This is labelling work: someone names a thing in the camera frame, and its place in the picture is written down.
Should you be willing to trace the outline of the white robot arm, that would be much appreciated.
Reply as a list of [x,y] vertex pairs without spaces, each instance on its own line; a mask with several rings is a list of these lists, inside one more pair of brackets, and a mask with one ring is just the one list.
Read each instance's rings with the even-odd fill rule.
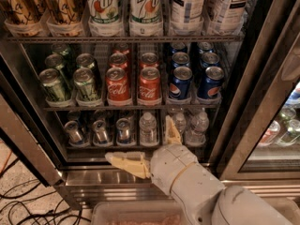
[[166,140],[149,159],[143,152],[113,152],[105,158],[116,168],[149,178],[180,205],[188,225],[293,225],[250,190],[224,186],[181,143],[170,117]]

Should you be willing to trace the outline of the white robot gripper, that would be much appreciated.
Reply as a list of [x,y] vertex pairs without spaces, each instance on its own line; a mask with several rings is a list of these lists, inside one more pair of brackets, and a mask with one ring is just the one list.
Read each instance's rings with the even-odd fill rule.
[[198,159],[184,145],[179,145],[181,135],[169,115],[166,116],[165,142],[168,145],[156,150],[151,161],[144,152],[108,152],[105,158],[114,167],[141,179],[151,175],[152,183],[169,195],[179,173]]

